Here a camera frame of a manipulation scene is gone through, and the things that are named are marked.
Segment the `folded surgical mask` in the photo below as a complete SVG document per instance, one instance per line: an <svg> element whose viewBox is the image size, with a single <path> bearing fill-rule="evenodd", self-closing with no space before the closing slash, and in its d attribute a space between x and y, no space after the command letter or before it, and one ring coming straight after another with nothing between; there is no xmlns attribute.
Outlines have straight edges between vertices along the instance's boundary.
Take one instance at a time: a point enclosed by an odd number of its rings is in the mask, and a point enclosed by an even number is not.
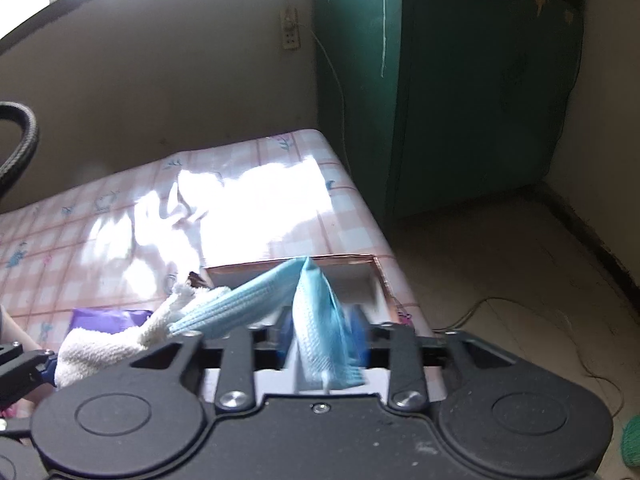
<svg viewBox="0 0 640 480"><path fill-rule="evenodd" d="M199 330L207 338L219 338L289 305L306 381L325 390L363 384L342 307L310 258L287 260L224 296L200 304L169 330L171 334Z"/></svg>

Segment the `open box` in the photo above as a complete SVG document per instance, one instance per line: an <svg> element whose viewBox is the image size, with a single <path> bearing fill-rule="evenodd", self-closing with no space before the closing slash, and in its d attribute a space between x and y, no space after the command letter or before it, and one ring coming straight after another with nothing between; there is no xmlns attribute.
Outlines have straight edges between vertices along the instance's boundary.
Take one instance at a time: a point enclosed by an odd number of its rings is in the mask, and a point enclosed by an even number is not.
<svg viewBox="0 0 640 480"><path fill-rule="evenodd" d="M233 289L251 281L267 270L273 269L287 258L235 264L206 269L214 286L228 286ZM371 324L384 322L409 323L396 305L390 287L386 282L380 263L370 254L334 254L314 256L314 263L326 276L335 295L345 311L358 305ZM278 312L262 320L260 325L273 324ZM386 401L389 371L384 368L363 369L365 384L338 394L378 394ZM440 371L426 367L425 375L431 400L440 400L446 396ZM282 370L258 370L254 373L256 398L258 403L265 394L322 394L317 390L305 387L306 381L302 373L297 345L292 344L284 368ZM207 370L201 395L205 400L212 400L218 382L218 370Z"/></svg>

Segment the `purple package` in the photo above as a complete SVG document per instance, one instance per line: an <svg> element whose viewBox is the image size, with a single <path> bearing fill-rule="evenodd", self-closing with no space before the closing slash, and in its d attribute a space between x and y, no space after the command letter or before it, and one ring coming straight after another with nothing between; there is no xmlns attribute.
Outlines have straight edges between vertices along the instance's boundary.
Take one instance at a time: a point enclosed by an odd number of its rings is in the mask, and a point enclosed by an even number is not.
<svg viewBox="0 0 640 480"><path fill-rule="evenodd" d="M69 331L74 328L95 330L107 334L117 334L132 326L141 326L150 310L103 310L99 308L75 308L71 315Z"/></svg>

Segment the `white towel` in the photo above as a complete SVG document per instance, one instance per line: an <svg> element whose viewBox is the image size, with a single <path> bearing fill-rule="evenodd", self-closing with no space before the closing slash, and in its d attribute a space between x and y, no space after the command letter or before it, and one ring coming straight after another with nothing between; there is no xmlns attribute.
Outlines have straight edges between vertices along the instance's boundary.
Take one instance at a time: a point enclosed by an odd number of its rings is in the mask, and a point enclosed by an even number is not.
<svg viewBox="0 0 640 480"><path fill-rule="evenodd" d="M206 290L176 284L172 295L142 326L132 326L117 334L84 328L73 329L67 334L58 352L56 386L69 386L164 341L169 335L169 324L182 317L180 311L191 301L199 302L202 296L207 296L207 299L216 298L229 290L226 286Z"/></svg>

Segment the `baseboard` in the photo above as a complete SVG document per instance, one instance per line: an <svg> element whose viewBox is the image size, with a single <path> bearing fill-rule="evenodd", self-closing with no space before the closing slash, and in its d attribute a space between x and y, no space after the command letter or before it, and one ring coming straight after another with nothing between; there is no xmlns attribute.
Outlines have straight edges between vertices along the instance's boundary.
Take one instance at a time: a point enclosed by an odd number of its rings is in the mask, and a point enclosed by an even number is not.
<svg viewBox="0 0 640 480"><path fill-rule="evenodd" d="M562 225L596 257L634 309L640 313L640 287L622 262L610 252L596 232L585 224L571 206L545 182L527 186L522 191L528 198L542 202L548 207Z"/></svg>

